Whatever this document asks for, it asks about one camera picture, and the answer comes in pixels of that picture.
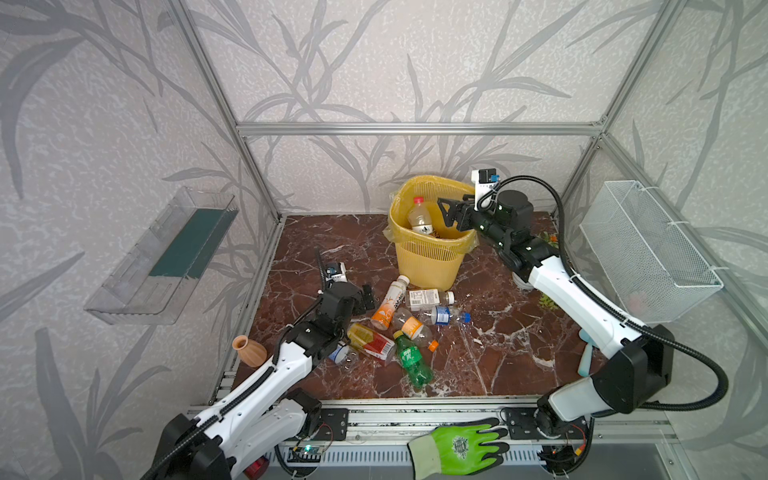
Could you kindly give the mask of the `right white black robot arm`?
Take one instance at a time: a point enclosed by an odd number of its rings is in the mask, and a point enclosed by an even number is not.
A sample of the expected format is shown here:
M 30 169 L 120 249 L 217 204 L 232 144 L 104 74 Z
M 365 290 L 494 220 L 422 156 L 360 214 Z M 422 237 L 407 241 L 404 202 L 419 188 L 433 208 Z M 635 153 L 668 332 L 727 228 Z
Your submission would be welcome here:
M 474 181 L 474 194 L 459 200 L 440 198 L 437 205 L 447 227 L 483 236 L 517 278 L 552 299 L 607 359 L 596 373 L 560 386 L 538 400 L 538 430 L 556 438 L 581 418 L 629 414 L 637 409 L 697 411 L 723 400 L 729 379 L 719 364 L 677 342 L 668 329 L 648 327 L 620 309 L 573 270 L 563 242 L 552 246 L 532 234 L 533 206 L 525 194 L 509 189 L 513 181 L 484 169 Z M 717 384 L 711 394 L 677 404 L 652 399 L 670 384 L 675 353 L 700 362 L 714 373 Z

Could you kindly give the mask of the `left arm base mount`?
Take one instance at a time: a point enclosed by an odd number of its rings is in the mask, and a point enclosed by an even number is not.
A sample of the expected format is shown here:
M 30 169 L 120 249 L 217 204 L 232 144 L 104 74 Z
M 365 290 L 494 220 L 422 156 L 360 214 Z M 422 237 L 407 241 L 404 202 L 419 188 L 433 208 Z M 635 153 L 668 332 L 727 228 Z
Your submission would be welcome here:
M 290 441 L 344 441 L 349 427 L 349 413 L 347 408 L 321 408 L 310 412 L 299 434 Z

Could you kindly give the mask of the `square clear bottle white label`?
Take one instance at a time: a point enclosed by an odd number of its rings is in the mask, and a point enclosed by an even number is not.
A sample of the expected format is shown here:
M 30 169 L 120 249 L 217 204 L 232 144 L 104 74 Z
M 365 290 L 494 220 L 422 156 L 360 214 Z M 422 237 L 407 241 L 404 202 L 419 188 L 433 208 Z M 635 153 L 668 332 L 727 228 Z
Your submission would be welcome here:
M 450 306 L 455 303 L 452 291 L 438 289 L 409 290 L 405 305 L 412 312 L 431 310 L 433 307 Z

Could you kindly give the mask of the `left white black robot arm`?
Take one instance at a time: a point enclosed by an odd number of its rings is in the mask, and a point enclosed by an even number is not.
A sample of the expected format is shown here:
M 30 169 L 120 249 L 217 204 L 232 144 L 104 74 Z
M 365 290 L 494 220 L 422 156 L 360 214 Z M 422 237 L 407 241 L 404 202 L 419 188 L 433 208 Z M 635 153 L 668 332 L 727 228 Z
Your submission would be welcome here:
M 281 442 L 307 436 L 320 402 L 294 386 L 345 339 L 352 318 L 374 307 L 370 285 L 326 287 L 287 326 L 273 355 L 227 396 L 164 427 L 146 479 L 233 479 Z

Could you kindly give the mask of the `green circuit board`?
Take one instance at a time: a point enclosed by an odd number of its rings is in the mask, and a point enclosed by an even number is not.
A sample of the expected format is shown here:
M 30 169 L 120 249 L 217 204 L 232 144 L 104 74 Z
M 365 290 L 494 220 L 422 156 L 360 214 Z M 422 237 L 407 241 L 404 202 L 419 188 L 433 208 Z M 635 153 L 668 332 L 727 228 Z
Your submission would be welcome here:
M 306 444 L 290 447 L 287 450 L 288 464 L 319 464 L 323 461 L 329 444 Z

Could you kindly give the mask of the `orange white milk tea bottle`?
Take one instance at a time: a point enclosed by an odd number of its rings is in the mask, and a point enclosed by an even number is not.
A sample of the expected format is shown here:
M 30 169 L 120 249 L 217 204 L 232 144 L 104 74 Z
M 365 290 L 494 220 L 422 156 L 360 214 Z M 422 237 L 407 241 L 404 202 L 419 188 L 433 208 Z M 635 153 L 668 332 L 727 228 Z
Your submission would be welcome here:
M 401 305 L 409 284 L 410 279 L 405 275 L 399 275 L 390 284 L 381 305 L 371 318 L 371 324 L 374 328 L 382 331 L 389 329 L 394 314 Z

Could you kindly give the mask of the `clear bottle blue label left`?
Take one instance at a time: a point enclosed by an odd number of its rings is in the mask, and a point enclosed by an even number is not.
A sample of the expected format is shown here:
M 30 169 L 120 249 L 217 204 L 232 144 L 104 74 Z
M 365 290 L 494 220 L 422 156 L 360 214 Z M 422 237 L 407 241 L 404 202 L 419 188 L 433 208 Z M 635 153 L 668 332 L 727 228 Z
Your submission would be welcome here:
M 329 360 L 339 368 L 349 370 L 357 361 L 357 353 L 350 345 L 339 343 L 329 355 Z

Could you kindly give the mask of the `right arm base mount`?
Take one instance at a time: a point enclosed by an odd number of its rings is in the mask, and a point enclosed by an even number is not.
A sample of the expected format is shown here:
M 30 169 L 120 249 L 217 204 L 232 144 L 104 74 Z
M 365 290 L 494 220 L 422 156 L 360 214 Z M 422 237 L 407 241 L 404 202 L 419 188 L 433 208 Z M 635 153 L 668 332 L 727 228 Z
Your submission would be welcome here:
M 534 406 L 503 407 L 500 417 L 511 440 L 586 441 L 591 430 L 585 417 L 565 422 Z

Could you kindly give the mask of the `yellow slatted waste bin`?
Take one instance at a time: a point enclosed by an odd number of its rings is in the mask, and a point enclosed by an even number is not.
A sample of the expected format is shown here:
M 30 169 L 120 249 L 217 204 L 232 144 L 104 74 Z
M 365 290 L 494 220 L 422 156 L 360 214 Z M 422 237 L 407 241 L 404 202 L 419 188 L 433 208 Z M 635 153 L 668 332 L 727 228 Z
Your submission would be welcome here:
M 390 233 L 388 222 L 388 232 L 385 234 L 388 239 Z M 407 249 L 405 244 L 394 243 L 394 245 L 399 273 L 407 276 L 411 285 L 424 289 L 450 289 L 466 255 L 456 255 L 451 260 L 440 260 L 422 256 Z

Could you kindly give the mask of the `yellow plastic bin liner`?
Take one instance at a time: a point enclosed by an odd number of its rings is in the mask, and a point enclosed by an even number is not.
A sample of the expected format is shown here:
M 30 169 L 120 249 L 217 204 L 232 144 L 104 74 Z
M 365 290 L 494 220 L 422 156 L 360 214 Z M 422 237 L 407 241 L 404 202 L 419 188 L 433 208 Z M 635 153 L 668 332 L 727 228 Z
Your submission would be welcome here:
M 422 256 L 451 260 L 456 255 L 467 254 L 477 245 L 474 231 L 460 232 L 455 226 L 446 226 L 437 200 L 439 198 L 461 201 L 465 195 L 473 195 L 474 187 L 468 184 L 434 175 L 420 175 L 407 180 L 394 195 L 389 210 L 389 239 L 405 244 Z M 413 199 L 425 200 L 437 236 L 426 236 L 411 229 L 408 214 L 414 207 Z

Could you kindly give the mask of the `clear acrylic wall shelf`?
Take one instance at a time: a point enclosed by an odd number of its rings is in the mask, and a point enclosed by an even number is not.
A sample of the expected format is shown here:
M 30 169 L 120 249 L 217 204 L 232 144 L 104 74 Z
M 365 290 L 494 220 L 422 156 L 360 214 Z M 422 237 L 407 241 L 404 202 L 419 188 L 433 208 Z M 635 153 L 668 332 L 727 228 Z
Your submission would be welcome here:
M 233 194 L 179 188 L 84 310 L 108 325 L 176 323 L 238 213 Z

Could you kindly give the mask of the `yellow red label tea bottle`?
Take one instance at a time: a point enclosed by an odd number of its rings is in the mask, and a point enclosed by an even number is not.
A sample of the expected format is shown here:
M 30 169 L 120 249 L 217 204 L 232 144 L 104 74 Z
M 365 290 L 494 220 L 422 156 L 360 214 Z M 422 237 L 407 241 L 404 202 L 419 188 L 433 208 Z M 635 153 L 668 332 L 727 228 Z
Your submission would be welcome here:
M 388 363 L 393 360 L 394 341 L 361 323 L 352 323 L 349 326 L 347 338 L 352 347 L 381 362 Z

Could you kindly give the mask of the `small terracotta vase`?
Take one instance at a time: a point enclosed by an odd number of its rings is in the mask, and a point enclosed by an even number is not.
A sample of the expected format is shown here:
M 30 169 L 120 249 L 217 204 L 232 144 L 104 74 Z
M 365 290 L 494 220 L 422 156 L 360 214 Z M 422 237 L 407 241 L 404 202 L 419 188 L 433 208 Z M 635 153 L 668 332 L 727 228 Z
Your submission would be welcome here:
M 235 337 L 232 348 L 242 363 L 254 369 L 261 367 L 268 359 L 266 348 L 246 335 Z

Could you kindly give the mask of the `green soda bottle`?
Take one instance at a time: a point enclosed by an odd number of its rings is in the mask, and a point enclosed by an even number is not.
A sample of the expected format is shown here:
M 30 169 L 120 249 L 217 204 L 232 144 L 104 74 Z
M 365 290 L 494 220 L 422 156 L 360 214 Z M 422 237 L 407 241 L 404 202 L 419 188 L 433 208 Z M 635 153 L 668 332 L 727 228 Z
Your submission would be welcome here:
M 401 330 L 394 333 L 397 358 L 415 390 L 424 389 L 432 380 L 433 372 L 425 362 L 419 347 Z

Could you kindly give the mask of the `light blue bottle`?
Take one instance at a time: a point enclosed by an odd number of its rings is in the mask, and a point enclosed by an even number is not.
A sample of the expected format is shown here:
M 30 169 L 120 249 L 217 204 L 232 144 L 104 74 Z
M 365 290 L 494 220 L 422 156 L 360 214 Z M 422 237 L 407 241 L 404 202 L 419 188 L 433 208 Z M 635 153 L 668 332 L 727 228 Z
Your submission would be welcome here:
M 581 355 L 577 373 L 581 377 L 588 377 L 591 371 L 591 363 L 595 344 L 585 329 L 581 329 L 579 331 L 579 338 L 585 342 L 585 347 Z

